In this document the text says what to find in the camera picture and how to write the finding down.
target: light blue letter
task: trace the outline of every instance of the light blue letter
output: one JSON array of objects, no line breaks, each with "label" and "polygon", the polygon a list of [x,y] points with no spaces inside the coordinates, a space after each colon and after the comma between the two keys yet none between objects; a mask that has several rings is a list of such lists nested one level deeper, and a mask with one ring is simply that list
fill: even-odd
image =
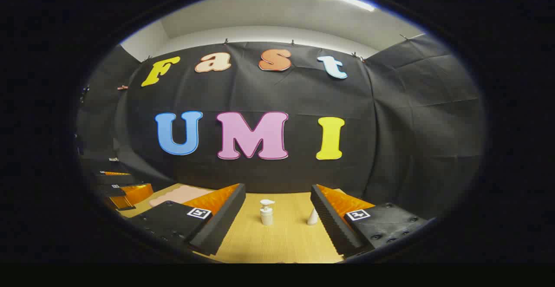
[{"label": "light blue letter", "polygon": [[155,117],[158,123],[158,142],[160,147],[172,155],[189,155],[199,145],[199,119],[202,118],[200,111],[186,111],[181,115],[185,121],[185,133],[187,140],[178,144],[173,141],[172,121],[175,115],[172,113],[159,114]]},{"label": "light blue letter", "polygon": [[342,62],[335,60],[332,56],[320,56],[317,58],[319,61],[323,62],[323,67],[326,69],[330,76],[335,76],[338,79],[347,78],[347,74],[339,71],[337,66],[343,66]]}]

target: ceiling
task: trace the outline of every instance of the ceiling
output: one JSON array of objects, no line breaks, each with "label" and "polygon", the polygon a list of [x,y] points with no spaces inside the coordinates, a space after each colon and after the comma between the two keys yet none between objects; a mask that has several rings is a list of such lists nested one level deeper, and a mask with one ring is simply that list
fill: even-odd
[{"label": "ceiling", "polygon": [[385,13],[342,0],[203,0],[161,19],[169,38],[235,26],[284,26],[313,30],[386,49],[422,30]]}]

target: letter m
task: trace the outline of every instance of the letter m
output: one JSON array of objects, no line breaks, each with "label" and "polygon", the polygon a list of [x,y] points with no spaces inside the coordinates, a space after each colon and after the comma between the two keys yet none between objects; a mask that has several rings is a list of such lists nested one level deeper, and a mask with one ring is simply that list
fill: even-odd
[{"label": "letter m", "polygon": [[235,142],[241,147],[243,154],[250,158],[262,142],[262,150],[258,156],[262,159],[285,159],[283,134],[284,124],[288,119],[286,113],[270,111],[265,113],[252,131],[240,113],[220,113],[216,117],[222,123],[222,150],[218,157],[237,159],[240,157],[235,150]]}]

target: wooden table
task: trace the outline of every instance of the wooden table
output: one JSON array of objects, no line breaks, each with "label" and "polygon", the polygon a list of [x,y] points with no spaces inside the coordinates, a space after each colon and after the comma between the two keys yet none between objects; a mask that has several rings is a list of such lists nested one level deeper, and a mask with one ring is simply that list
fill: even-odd
[{"label": "wooden table", "polygon": [[[136,209],[125,210],[123,216],[132,217],[150,209],[149,200],[158,198],[183,184],[175,184],[155,192],[136,204]],[[260,221],[260,200],[274,200],[274,224],[265,226]],[[230,227],[216,255],[202,255],[224,263],[335,263],[343,261],[338,255],[320,220],[307,225],[312,210],[310,192],[291,194],[247,193],[245,202]]]}]

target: letter u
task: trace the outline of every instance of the letter u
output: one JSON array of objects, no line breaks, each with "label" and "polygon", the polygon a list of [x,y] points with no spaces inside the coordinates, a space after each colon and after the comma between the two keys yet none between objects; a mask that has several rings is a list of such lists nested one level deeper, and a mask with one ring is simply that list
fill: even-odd
[{"label": "letter u", "polygon": [[186,124],[185,143],[175,143],[172,137],[172,121],[175,120],[175,114],[163,113],[157,115],[154,119],[158,123],[158,142],[160,147],[172,155],[189,155],[199,146],[199,120],[202,118],[200,111],[186,111],[182,113],[181,118]]}]

